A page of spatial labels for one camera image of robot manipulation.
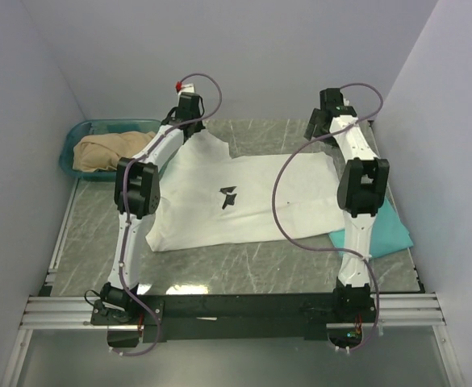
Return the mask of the white printed t-shirt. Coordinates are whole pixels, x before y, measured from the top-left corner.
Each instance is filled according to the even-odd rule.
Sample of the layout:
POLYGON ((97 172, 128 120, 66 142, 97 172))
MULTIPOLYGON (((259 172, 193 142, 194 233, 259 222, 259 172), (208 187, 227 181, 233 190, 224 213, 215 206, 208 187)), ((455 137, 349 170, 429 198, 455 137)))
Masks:
POLYGON ((324 152, 232 158, 227 143, 202 131, 167 165, 146 241, 165 252, 327 234, 338 185, 324 152))

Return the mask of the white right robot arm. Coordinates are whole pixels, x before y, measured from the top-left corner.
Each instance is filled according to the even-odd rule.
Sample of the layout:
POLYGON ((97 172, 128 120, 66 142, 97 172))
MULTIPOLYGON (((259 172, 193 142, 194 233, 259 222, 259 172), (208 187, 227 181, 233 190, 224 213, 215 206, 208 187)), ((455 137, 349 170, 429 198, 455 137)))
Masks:
POLYGON ((372 230, 385 201, 390 171, 389 162, 369 146, 360 124, 342 89, 327 88, 320 91, 320 106, 312 111, 304 135, 308 140, 321 137, 325 143, 338 147, 345 161, 336 193, 345 225, 337 284, 352 288, 370 284, 366 264, 372 230))

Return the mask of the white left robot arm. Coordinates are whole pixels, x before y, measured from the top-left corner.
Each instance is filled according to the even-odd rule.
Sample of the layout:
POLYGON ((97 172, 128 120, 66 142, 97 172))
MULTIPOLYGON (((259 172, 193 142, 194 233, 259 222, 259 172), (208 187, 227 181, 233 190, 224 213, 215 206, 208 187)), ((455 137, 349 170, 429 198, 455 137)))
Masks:
POLYGON ((193 85, 187 85, 178 92, 178 105, 161 122, 150 143, 134 156, 119 160, 114 194, 118 240, 111 273, 99 294, 119 323, 131 323, 139 313, 133 297, 140 283, 144 238, 161 200, 161 175, 182 145, 204 129, 203 114, 203 98, 194 92, 193 85))

